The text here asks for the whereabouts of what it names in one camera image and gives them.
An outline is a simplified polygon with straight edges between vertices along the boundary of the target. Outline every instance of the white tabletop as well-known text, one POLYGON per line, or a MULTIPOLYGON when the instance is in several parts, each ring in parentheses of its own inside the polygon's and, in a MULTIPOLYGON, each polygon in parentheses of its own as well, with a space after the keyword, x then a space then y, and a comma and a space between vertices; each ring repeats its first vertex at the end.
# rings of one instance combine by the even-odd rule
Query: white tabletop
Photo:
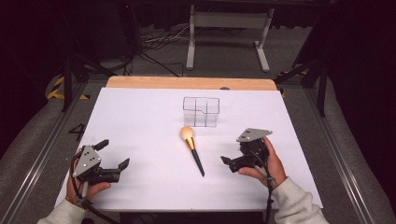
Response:
MULTIPOLYGON (((131 160, 120 182, 94 198, 94 207, 122 212, 264 210, 267 188, 256 179, 232 173, 220 158, 242 156, 236 138, 246 128, 274 132, 268 138, 287 175, 322 206, 279 91, 103 88, 80 146, 109 139, 109 145, 98 152, 105 169, 131 160), (179 136, 186 96, 219 98, 217 127, 193 128, 205 177, 179 136)), ((65 183, 56 204, 64 195, 65 183)))

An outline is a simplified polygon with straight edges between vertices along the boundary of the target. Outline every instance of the hand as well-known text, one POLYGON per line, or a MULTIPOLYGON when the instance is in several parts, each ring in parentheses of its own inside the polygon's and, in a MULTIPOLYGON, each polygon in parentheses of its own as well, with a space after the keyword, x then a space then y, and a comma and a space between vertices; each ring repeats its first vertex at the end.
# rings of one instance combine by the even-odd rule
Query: hand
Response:
MULTIPOLYGON (((67 179, 66 198, 69 200, 70 203, 76 204, 76 192, 73 188, 72 178, 73 177, 71 176, 71 174, 69 174, 69 178, 67 179)), ((77 178, 75 178, 75 179, 76 179, 76 185, 79 186, 80 181, 77 178)), ((107 183, 107 182, 102 182, 102 183, 99 183, 99 184, 96 184, 93 186, 89 185, 86 199, 88 201, 91 201, 93 196, 95 196, 97 193, 99 193, 105 189, 109 189, 109 188, 111 188, 111 184, 107 183)))
MULTIPOLYGON (((268 151, 270 153, 270 156, 268 157, 267 164, 268 164, 268 171, 270 172, 270 175, 275 178, 276 185, 274 185, 274 189, 279 186, 280 184, 283 183, 283 181, 286 180, 286 174, 285 174, 285 169, 283 168, 282 161, 279 159, 279 157, 276 155, 274 147, 272 146, 270 140, 267 137, 263 138, 264 144, 267 146, 268 151)), ((256 169, 250 168, 250 167, 243 167, 239 169, 238 173, 240 175, 247 175, 254 177, 260 182, 265 187, 268 187, 268 182, 266 179, 264 179, 264 176, 262 176, 256 169)))

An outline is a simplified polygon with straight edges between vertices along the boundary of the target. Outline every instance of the gold ferrule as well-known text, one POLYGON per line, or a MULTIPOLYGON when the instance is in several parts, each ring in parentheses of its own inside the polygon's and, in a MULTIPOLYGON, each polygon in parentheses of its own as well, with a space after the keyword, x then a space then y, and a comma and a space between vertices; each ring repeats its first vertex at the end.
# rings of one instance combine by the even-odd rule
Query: gold ferrule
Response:
POLYGON ((190 149, 195 149, 194 139, 192 137, 187 138, 186 143, 190 149))

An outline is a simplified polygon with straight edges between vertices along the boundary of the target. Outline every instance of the sleeve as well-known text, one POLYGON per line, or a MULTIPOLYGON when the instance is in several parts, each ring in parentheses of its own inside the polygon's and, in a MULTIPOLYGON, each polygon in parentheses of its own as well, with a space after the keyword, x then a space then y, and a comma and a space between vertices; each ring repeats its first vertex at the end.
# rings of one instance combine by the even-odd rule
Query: sleeve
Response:
POLYGON ((38 220, 37 224, 80 224, 85 214, 84 209, 64 199, 47 217, 38 220))
POLYGON ((312 194, 305 192, 289 177, 273 191, 273 195, 279 204, 279 211, 275 214, 276 223, 328 223, 320 207, 312 204, 312 194))

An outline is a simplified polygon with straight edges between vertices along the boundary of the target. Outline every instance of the person's right hand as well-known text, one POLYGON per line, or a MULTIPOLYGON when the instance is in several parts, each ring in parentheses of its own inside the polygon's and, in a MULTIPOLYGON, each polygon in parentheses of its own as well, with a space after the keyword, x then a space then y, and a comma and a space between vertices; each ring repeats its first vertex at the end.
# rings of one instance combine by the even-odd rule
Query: person's right hand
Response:
MULTIPOLYGON (((273 185, 274 189, 279 186, 280 184, 283 183, 287 179, 286 174, 285 174, 285 169, 283 168, 282 161, 279 159, 279 157, 276 155, 274 147, 272 146, 270 140, 267 137, 263 138, 264 144, 267 146, 268 151, 270 153, 270 156, 268 157, 267 164, 268 164, 268 171, 270 172, 270 175, 275 178, 276 185, 273 185)), ((268 187, 267 180, 264 179, 264 176, 260 174, 256 169, 250 168, 250 167, 242 167, 239 169, 238 173, 240 175, 247 175, 254 177, 260 182, 265 187, 268 187)))

